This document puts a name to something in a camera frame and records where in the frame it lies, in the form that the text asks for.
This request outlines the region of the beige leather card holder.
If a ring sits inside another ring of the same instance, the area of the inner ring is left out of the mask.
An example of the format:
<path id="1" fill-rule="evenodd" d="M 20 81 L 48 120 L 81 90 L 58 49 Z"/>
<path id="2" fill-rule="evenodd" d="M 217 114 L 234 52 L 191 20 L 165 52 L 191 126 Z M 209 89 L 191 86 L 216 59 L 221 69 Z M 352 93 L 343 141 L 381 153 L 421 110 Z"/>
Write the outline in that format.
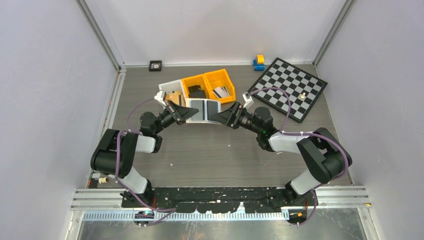
<path id="1" fill-rule="evenodd" d="M 186 106 L 198 109 L 198 113 L 186 120 L 187 124 L 215 124 L 220 125 L 218 121 L 211 120 L 210 117 L 221 111 L 221 102 L 208 98 L 186 98 Z"/>

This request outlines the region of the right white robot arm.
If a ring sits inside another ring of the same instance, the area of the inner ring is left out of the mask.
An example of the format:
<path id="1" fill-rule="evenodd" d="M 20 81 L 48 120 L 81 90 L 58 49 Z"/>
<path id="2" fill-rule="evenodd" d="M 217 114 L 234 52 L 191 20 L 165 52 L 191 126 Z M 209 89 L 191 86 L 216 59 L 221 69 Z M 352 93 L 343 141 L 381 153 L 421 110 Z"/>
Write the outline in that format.
<path id="1" fill-rule="evenodd" d="M 285 185 L 285 198 L 291 205 L 299 205 L 310 190 L 345 175 L 352 165 L 349 153 L 327 128 L 307 132 L 278 130 L 266 107 L 258 107 L 254 113 L 249 113 L 239 102 L 235 102 L 211 119 L 232 129 L 242 127 L 250 130 L 257 135 L 256 141 L 265 151 L 302 156 L 307 169 Z"/>

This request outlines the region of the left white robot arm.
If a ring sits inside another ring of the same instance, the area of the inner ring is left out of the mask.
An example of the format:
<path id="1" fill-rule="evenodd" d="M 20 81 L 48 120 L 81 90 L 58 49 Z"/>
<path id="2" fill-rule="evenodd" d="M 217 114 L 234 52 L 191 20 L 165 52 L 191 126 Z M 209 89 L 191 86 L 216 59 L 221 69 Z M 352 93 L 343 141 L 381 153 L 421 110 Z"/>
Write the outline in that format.
<path id="1" fill-rule="evenodd" d="M 90 167 L 125 186 L 134 193 L 141 207 L 153 202 L 151 182 L 133 167 L 135 153 L 157 153 L 163 138 L 159 133 L 172 124 L 182 125 L 199 113 L 197 108 L 180 106 L 168 100 L 162 113 L 147 111 L 140 116 L 136 132 L 108 128 L 100 139 L 90 160 Z"/>

